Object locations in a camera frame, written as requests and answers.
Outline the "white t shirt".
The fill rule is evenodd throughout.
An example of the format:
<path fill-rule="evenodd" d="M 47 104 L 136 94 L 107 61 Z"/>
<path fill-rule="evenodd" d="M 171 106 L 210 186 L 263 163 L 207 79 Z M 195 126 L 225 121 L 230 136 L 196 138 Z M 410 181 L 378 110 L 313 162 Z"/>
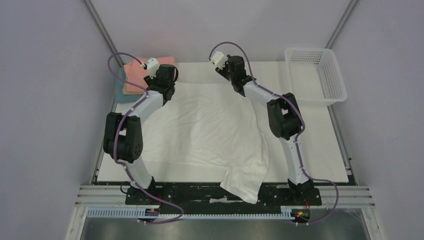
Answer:
<path fill-rule="evenodd" d="M 224 83 L 182 83 L 143 124 L 142 159 L 157 181 L 218 182 L 255 204 L 270 163 L 254 104 Z"/>

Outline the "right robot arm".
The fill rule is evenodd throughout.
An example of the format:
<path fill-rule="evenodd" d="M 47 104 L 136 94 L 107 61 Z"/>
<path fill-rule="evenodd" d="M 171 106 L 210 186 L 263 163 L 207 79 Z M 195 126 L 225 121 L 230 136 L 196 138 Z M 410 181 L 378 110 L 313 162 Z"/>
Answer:
<path fill-rule="evenodd" d="M 247 74 L 245 61 L 241 56 L 216 51 L 209 60 L 215 66 L 215 71 L 231 83 L 236 93 L 266 108 L 269 128 L 279 139 L 287 162 L 289 199 L 295 204 L 302 204 L 313 193 L 315 186 L 313 180 L 307 176 L 302 160 L 299 140 L 304 121 L 295 96 L 290 92 L 278 95 L 256 83 Z"/>

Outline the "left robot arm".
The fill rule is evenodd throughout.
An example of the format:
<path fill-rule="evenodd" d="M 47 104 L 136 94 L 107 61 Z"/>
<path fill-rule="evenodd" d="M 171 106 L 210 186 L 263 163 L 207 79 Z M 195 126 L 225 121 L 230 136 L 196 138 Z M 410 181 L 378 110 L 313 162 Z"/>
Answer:
<path fill-rule="evenodd" d="M 103 151 L 124 169 L 130 185 L 139 189 L 137 197 L 144 204 L 152 204 L 157 198 L 157 191 L 151 187 L 155 180 L 142 159 L 142 125 L 172 99 L 178 76 L 179 71 L 174 65 L 159 65 L 155 76 L 146 77 L 148 88 L 145 95 L 127 112 L 110 112 L 106 116 Z"/>

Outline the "folded pink t shirt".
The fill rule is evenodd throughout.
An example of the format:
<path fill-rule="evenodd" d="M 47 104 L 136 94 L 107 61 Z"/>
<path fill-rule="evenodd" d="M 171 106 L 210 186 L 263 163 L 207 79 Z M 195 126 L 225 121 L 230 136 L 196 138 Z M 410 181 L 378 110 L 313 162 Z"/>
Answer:
<path fill-rule="evenodd" d="M 160 64 L 175 64 L 175 58 L 173 56 L 158 57 L 157 60 Z M 126 81 L 147 89 L 148 85 L 144 80 L 144 77 L 146 77 L 145 71 L 136 60 L 125 64 L 123 67 L 126 75 Z"/>

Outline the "folded blue t shirt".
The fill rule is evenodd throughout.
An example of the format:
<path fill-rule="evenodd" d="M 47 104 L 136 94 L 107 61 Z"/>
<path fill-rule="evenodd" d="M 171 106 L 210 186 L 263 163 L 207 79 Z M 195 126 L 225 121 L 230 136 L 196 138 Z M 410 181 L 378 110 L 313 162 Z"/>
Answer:
<path fill-rule="evenodd" d="M 125 104 L 136 102 L 140 99 L 143 94 L 124 94 L 124 83 L 120 80 L 117 80 L 116 89 L 115 89 L 115 102 L 118 104 Z"/>

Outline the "white plastic basket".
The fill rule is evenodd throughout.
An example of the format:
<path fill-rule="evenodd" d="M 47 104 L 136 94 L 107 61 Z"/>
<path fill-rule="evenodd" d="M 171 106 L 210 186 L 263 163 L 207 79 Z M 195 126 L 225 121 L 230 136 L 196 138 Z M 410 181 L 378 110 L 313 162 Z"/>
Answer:
<path fill-rule="evenodd" d="M 284 57 L 292 93 L 299 103 L 327 107 L 347 100 L 344 79 L 331 49 L 289 47 Z"/>

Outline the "aluminium frame rail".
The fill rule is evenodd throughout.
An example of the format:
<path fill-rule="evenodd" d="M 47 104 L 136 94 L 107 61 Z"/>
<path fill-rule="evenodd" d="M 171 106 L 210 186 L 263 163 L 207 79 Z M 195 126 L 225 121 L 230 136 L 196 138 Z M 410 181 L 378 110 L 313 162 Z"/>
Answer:
<path fill-rule="evenodd" d="M 312 209 L 330 210 L 336 202 L 336 191 L 332 186 L 318 187 L 322 205 Z M 125 207 L 125 195 L 119 186 L 83 185 L 77 194 L 75 205 L 78 207 Z M 338 209 L 374 209 L 376 207 L 371 191 L 367 186 L 339 186 Z"/>

